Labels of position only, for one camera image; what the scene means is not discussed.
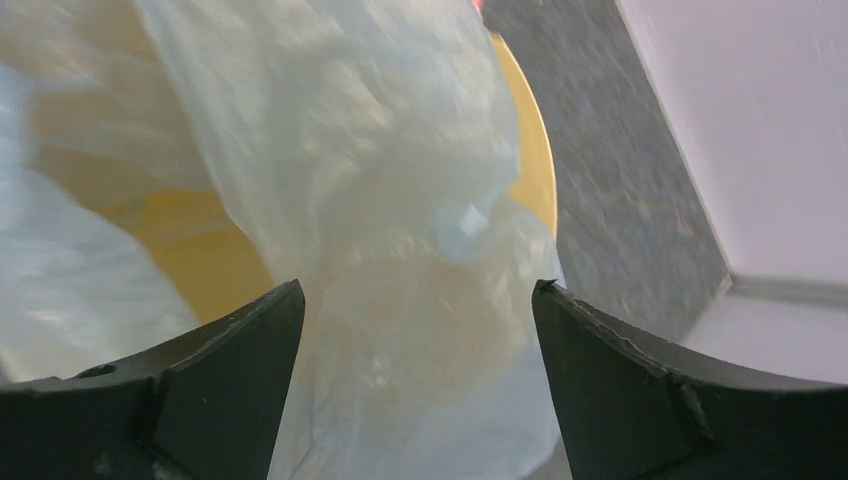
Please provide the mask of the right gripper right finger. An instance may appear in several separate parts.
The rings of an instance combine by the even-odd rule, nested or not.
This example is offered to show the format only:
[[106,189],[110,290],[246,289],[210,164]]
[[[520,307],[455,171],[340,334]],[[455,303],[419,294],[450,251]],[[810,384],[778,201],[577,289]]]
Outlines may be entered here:
[[553,280],[532,309],[576,479],[843,479],[847,389],[735,365]]

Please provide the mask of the blue plastic trash bag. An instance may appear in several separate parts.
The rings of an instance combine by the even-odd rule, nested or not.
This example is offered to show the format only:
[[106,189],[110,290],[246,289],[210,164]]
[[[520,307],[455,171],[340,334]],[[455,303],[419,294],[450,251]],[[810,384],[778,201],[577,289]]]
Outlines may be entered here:
[[531,296],[560,262],[511,195],[519,119],[471,2],[3,2],[1,389],[215,321],[43,147],[210,188],[266,293],[301,285],[263,479],[524,479],[554,453]]

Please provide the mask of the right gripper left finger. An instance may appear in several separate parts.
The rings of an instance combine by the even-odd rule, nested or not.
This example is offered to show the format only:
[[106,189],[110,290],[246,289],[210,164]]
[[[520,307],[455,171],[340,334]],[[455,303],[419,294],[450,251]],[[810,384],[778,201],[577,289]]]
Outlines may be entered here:
[[137,354],[1,389],[5,479],[263,479],[305,316],[297,281]]

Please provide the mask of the yellow trash bin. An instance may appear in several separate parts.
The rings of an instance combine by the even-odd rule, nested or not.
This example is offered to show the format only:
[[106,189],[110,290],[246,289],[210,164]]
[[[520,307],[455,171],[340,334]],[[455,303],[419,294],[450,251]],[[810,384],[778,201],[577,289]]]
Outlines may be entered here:
[[[511,195],[556,230],[554,162],[542,114],[506,41],[493,34],[491,42],[520,124],[521,175]],[[35,167],[133,236],[202,323],[231,313],[275,284],[208,187],[178,186],[125,160],[56,147],[41,148]]]

